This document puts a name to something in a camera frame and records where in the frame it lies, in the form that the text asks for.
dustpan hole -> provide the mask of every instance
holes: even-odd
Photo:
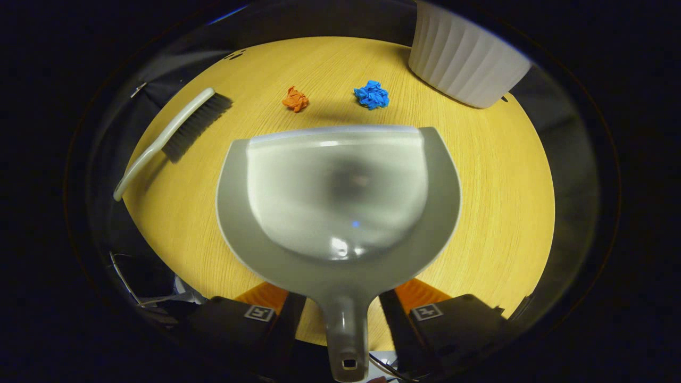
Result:
[[[356,369],[357,368],[357,360],[356,359],[345,359],[343,361],[343,368],[344,369]]]

brush handle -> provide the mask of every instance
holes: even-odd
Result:
[[[142,169],[151,161],[156,153],[160,152],[163,146],[168,143],[177,129],[194,113],[201,105],[215,94],[213,88],[207,88],[199,93],[191,102],[189,102],[180,112],[168,123],[168,126],[163,129],[161,134],[154,140],[154,142],[147,148],[141,156],[125,171],[123,178],[118,182],[114,190],[114,199],[118,202],[123,197],[123,193],[128,185],[135,179],[135,177],[142,171]]]

blue crumpled paper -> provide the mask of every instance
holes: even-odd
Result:
[[[369,110],[374,110],[377,106],[385,108],[390,102],[387,91],[381,89],[381,83],[374,80],[369,80],[365,87],[355,89],[355,96],[360,104],[367,106]]]

black background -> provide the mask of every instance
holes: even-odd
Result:
[[[100,84],[160,32],[210,4],[3,2],[3,210],[12,246],[3,267],[10,322],[2,374],[9,381],[179,381],[207,371],[145,341],[100,303],[72,256],[61,194],[69,141]],[[680,179],[679,121],[671,117],[679,108],[678,2],[476,4],[546,47],[585,84],[622,168],[620,232],[601,278],[521,363],[500,366],[498,379],[678,381],[671,336],[671,276],[681,263],[671,203]],[[210,374],[201,380],[225,380]]]

wire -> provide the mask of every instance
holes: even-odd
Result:
[[[168,296],[161,296],[159,298],[152,298],[149,299],[148,301],[142,301],[138,305],[139,307],[144,307],[144,305],[150,305],[152,303],[160,303],[160,302],[166,302],[166,301],[183,301],[186,298],[193,298],[193,294],[190,291],[185,291],[181,292],[179,294],[173,294],[173,295],[168,295]]]
[[[383,372],[383,373],[386,374],[386,375],[392,376],[393,378],[397,378],[397,376],[393,375],[392,372],[390,372],[390,371],[388,371],[387,369],[383,368],[383,366],[381,366],[380,364],[376,363],[376,361],[374,361],[373,359],[369,358],[369,361],[370,361],[374,366],[376,366],[376,368],[379,369],[379,371]]]
[[[381,359],[378,359],[376,356],[373,356],[371,353],[369,353],[369,359],[370,359],[370,360],[372,361],[372,363],[374,363],[375,365],[376,365],[376,364],[379,364],[379,365],[381,365],[381,367],[382,367],[383,369],[388,370],[388,371],[390,372],[390,373],[389,373],[390,376],[394,376],[395,378],[404,380],[405,382],[409,382],[409,383],[418,382],[418,380],[416,380],[416,379],[407,378],[406,376],[404,376],[404,375],[402,375],[401,373],[397,372],[397,370],[395,370],[395,368],[391,367],[390,365],[387,365],[387,364],[383,363],[383,361],[382,361]]]
[[[122,253],[113,253],[112,251],[109,251],[109,256],[111,257],[111,263],[114,266],[114,270],[116,271],[116,274],[118,274],[118,277],[121,278],[121,281],[123,281],[123,285],[125,285],[125,288],[127,288],[128,292],[130,295],[132,295],[133,298],[135,298],[135,301],[137,301],[138,306],[144,307],[144,303],[140,301],[140,299],[135,295],[134,292],[132,292],[132,289],[130,288],[130,285],[127,284],[127,281],[125,281],[125,278],[123,278],[123,274],[121,273],[121,270],[118,268],[118,264],[116,263],[116,256],[126,256],[130,257],[127,254],[122,254]]]

